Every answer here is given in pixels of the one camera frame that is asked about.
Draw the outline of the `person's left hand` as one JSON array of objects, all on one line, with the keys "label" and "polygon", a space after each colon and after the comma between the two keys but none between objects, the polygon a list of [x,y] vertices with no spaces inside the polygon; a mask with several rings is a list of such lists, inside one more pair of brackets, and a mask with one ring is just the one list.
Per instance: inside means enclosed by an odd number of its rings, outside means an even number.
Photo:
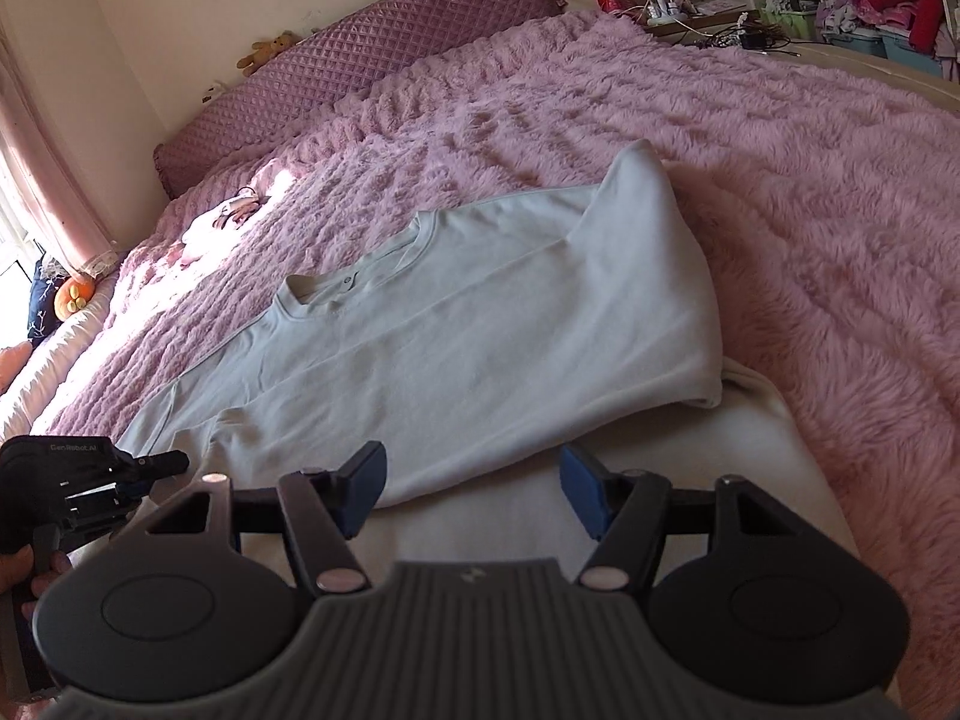
[{"label": "person's left hand", "polygon": [[37,600],[47,592],[57,578],[68,574],[73,569],[70,557],[64,553],[53,553],[50,558],[50,569],[38,574],[34,570],[34,551],[29,544],[23,546],[14,554],[0,556],[0,592],[11,593],[14,587],[26,583],[29,587],[29,600],[20,606],[21,614],[25,619],[31,619],[36,610]]}]

